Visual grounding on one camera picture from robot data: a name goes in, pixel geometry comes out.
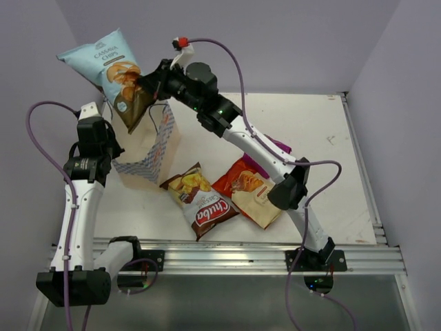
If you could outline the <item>light blue cassava chips bag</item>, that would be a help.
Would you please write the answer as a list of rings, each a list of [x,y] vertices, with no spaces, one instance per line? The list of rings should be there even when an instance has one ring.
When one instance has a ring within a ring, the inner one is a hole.
[[[153,97],[138,83],[143,76],[131,48],[118,29],[99,39],[57,55],[59,61],[98,88],[132,134]]]

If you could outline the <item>blue patterned paper bag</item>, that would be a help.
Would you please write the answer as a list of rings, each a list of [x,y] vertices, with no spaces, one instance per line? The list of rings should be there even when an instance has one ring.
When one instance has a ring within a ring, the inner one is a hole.
[[[108,102],[103,115],[125,150],[112,161],[122,184],[135,190],[158,190],[169,175],[181,139],[172,108],[166,101],[149,107],[133,133],[128,133]]]

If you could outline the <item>brown Chuba cassava chips bag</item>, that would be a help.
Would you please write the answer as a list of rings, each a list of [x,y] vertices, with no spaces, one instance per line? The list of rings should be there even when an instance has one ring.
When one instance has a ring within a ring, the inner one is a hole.
[[[200,163],[160,184],[180,206],[196,240],[218,224],[238,215],[233,205],[211,186],[203,175]]]

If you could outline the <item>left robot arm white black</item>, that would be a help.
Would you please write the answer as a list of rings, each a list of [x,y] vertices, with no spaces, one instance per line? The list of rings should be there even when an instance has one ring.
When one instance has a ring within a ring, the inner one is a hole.
[[[81,119],[79,140],[63,166],[65,213],[57,250],[47,272],[37,275],[36,286],[56,307],[103,305],[112,282],[124,267],[141,267],[143,253],[136,236],[114,237],[98,257],[93,255],[98,206],[114,157],[124,150],[110,123],[102,117]]]

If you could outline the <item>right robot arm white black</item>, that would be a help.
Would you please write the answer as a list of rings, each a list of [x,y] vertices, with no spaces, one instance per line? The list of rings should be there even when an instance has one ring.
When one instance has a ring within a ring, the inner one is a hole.
[[[206,63],[186,68],[161,61],[155,71],[138,78],[137,83],[155,101],[174,98],[196,112],[198,122],[209,132],[230,142],[249,155],[274,182],[268,198],[284,210],[303,235],[298,258],[313,270],[324,270],[331,263],[335,243],[311,211],[307,179],[312,165],[306,158],[296,159],[246,122],[245,113],[224,97],[217,78]]]

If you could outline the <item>orange cream cassava chips bag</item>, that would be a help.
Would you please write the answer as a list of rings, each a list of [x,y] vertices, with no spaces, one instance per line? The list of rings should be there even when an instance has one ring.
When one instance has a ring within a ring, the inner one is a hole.
[[[280,215],[268,198],[274,183],[263,177],[243,158],[212,184],[213,189],[231,199],[240,212],[266,230]]]

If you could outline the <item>purple snack packet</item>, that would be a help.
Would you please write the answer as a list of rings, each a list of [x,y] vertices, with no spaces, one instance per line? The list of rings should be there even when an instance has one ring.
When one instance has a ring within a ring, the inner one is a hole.
[[[280,148],[283,152],[290,154],[292,151],[292,148],[283,142],[273,139],[269,135],[265,134],[265,136],[274,143],[278,148]],[[243,154],[242,160],[251,168],[255,169],[263,178],[269,179],[270,176],[268,173],[254,160],[252,159],[248,154]]]

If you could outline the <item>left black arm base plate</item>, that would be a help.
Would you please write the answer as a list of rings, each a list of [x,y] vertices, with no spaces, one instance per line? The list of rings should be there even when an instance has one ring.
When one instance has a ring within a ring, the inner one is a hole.
[[[162,272],[165,264],[166,251],[157,245],[141,243],[138,258],[142,259],[142,271]]]

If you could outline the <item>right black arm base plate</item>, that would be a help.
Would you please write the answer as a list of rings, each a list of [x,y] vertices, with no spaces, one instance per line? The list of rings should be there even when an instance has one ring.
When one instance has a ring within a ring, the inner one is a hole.
[[[309,249],[285,251],[287,271],[293,272],[346,272],[348,271],[343,250],[321,250],[313,252]]]

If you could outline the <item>aluminium mounting rail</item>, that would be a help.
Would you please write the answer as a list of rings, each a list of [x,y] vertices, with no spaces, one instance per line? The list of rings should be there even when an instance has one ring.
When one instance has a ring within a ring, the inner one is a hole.
[[[296,245],[281,243],[193,242],[141,239],[141,248],[160,250],[159,264],[167,275],[269,275],[288,272]],[[297,265],[303,275],[403,275],[406,267],[399,248],[385,245],[336,247],[321,269]]]

